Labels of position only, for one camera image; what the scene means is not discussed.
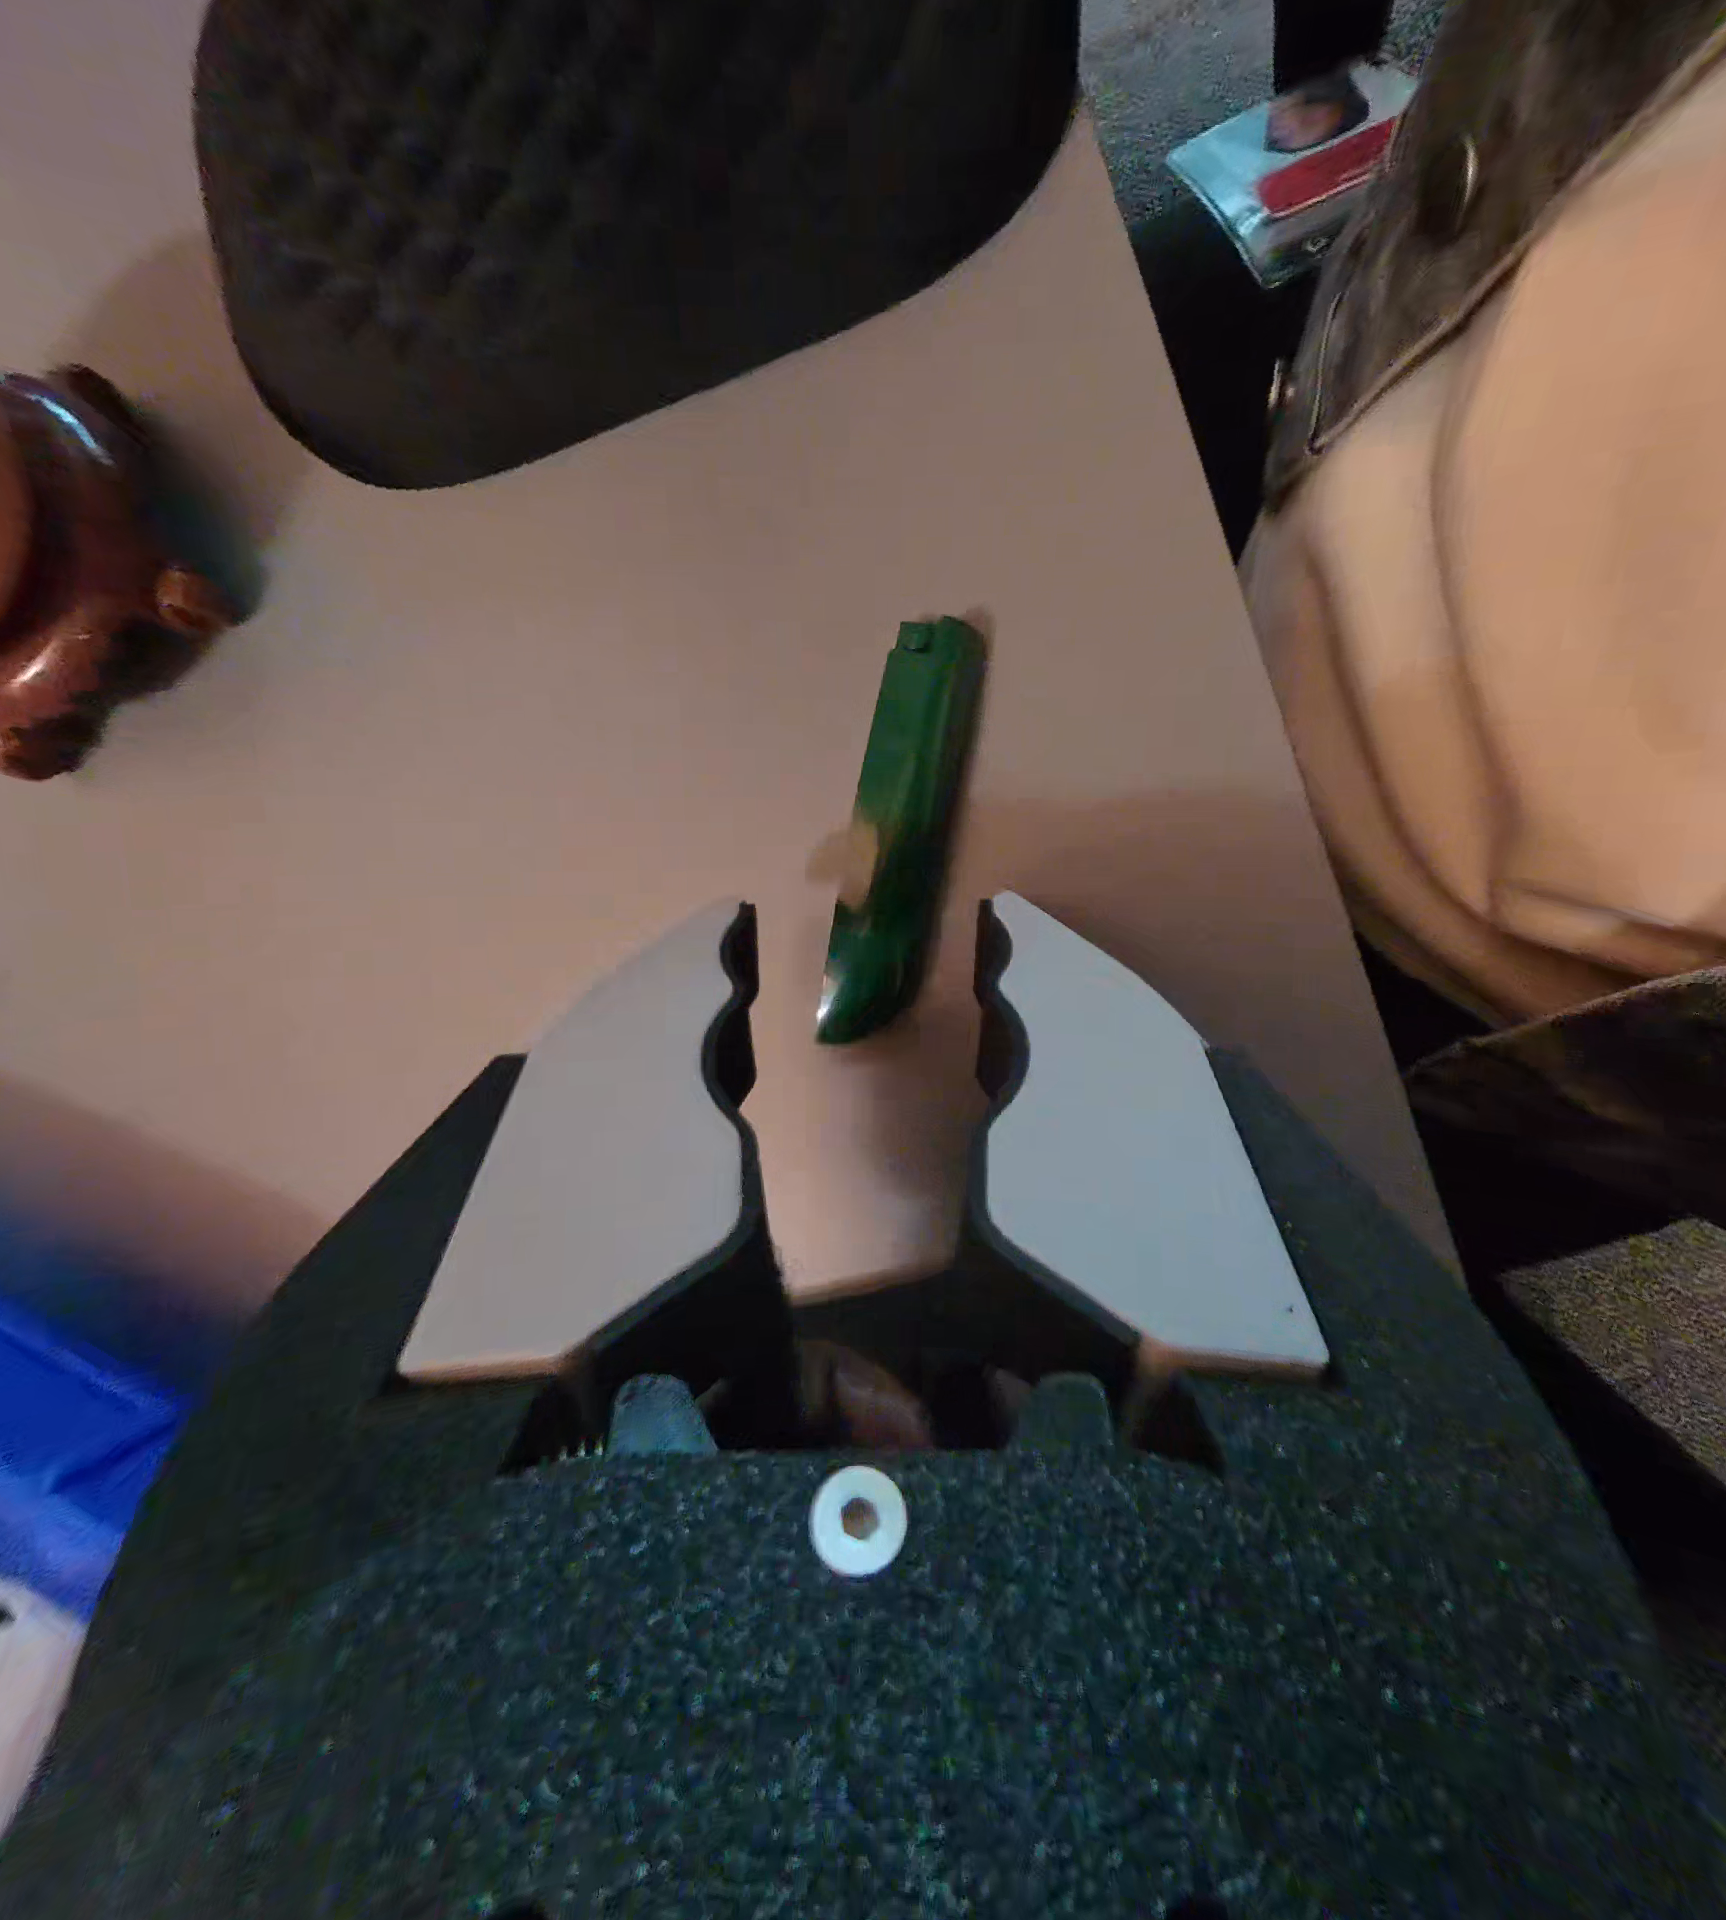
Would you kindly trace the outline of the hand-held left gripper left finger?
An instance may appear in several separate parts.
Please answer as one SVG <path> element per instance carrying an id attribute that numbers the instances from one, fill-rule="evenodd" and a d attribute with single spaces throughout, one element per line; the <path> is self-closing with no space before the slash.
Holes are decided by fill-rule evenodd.
<path id="1" fill-rule="evenodd" d="M 410 1382 L 714 1382 L 779 1321 L 746 1121 L 756 907 L 705 901 L 525 1048 L 397 1355 Z"/>

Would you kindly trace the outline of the dark green lego leaf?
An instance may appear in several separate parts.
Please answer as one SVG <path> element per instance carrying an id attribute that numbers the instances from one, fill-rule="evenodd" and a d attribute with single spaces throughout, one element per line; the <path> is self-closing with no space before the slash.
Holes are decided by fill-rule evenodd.
<path id="1" fill-rule="evenodd" d="M 819 983 L 819 1041 L 865 1041 L 922 992 L 980 691 L 980 624 L 964 616 L 898 624 L 858 777 Z"/>

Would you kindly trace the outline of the blue plastic bin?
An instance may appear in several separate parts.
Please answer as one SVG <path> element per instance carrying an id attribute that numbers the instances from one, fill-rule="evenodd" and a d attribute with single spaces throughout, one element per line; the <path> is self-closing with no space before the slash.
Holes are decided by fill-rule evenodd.
<path id="1" fill-rule="evenodd" d="M 0 1199 L 0 1580 L 91 1625 L 232 1321 Z"/>

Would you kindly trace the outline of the white and red badge card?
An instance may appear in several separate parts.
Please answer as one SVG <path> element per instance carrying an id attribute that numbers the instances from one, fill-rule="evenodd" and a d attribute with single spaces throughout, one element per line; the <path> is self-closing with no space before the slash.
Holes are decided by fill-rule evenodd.
<path id="1" fill-rule="evenodd" d="M 1260 291 L 1309 274 L 1375 184 L 1420 90 L 1399 63 L 1357 63 L 1365 120 L 1309 151 L 1267 148 L 1267 106 L 1224 113 L 1161 158 L 1234 247 Z"/>

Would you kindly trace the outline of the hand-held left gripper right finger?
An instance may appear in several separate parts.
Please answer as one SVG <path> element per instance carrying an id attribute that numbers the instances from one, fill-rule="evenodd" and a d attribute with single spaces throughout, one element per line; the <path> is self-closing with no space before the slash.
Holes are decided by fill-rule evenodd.
<path id="1" fill-rule="evenodd" d="M 1330 1342 L 1193 1023 L 1015 891 L 980 901 L 976 1003 L 970 1233 L 1133 1362 L 1317 1376 Z"/>

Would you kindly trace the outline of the terracotta lego flower pot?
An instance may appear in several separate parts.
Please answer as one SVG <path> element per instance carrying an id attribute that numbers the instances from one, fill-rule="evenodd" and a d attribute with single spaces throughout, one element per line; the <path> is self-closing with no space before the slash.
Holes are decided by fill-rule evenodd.
<path id="1" fill-rule="evenodd" d="M 76 770 L 259 599 L 223 496 L 91 367 L 0 373 L 0 777 Z"/>

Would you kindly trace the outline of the person's left hand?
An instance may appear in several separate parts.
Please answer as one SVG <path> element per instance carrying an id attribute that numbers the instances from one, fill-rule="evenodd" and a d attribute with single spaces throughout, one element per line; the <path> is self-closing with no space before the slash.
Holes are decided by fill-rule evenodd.
<path id="1" fill-rule="evenodd" d="M 808 1335 L 796 1348 L 796 1433 L 808 1449 L 932 1449 L 922 1400 L 871 1355 Z"/>

